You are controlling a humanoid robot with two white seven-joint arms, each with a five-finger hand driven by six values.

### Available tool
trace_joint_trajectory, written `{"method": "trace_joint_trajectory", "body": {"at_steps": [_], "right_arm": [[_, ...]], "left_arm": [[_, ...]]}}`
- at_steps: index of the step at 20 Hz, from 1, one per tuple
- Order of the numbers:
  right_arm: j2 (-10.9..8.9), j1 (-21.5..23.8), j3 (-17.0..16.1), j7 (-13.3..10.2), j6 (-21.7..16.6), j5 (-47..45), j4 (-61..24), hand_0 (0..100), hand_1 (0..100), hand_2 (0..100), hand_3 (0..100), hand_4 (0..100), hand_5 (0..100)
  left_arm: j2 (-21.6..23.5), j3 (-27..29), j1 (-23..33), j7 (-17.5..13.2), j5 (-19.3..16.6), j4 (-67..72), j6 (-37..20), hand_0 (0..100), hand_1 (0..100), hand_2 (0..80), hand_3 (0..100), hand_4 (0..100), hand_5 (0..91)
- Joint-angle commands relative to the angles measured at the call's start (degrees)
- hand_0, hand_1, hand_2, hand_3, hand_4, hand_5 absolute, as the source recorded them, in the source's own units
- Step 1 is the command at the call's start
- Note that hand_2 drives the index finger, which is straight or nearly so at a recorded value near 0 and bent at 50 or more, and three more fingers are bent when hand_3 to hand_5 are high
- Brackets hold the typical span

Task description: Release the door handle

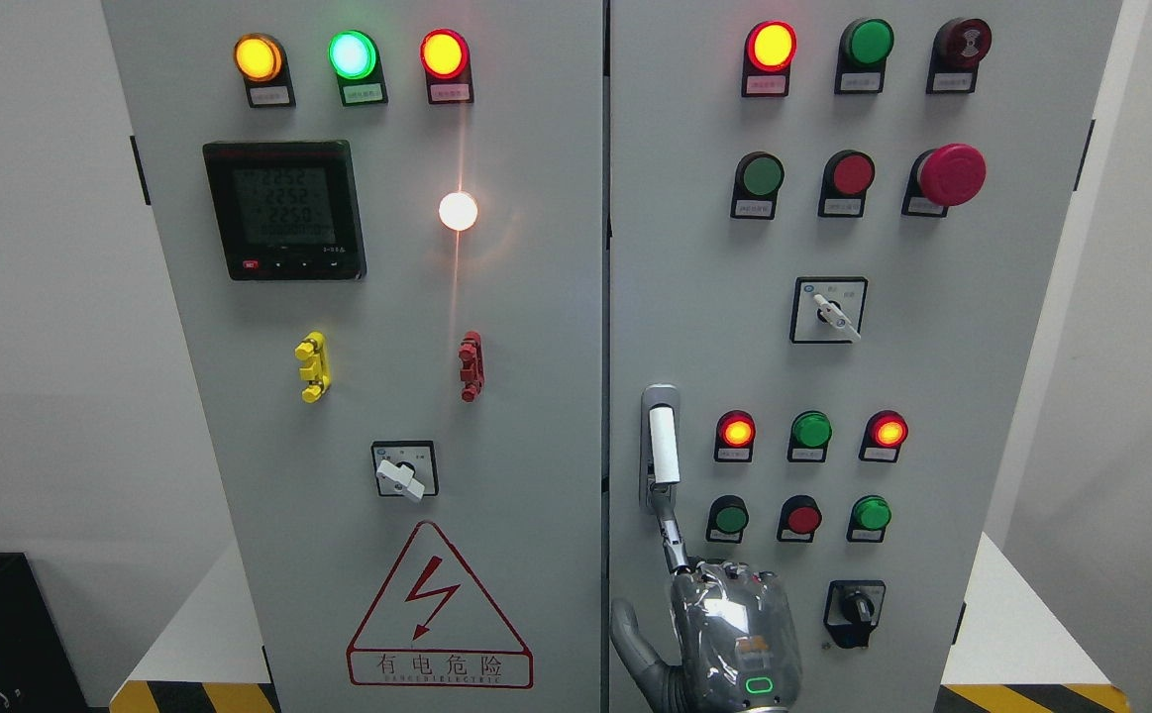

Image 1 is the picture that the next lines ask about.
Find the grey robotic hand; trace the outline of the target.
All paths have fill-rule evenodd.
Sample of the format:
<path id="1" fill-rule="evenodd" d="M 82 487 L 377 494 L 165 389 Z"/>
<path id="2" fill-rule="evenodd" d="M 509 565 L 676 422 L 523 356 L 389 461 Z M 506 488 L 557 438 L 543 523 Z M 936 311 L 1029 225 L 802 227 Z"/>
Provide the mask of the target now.
<path id="1" fill-rule="evenodd" d="M 611 642 L 653 712 L 788 712 L 802 662 L 788 597 L 774 572 L 743 562 L 690 560 L 674 505 L 653 491 L 670 570 L 682 662 L 670 666 L 641 632 L 634 606 L 611 604 Z"/>

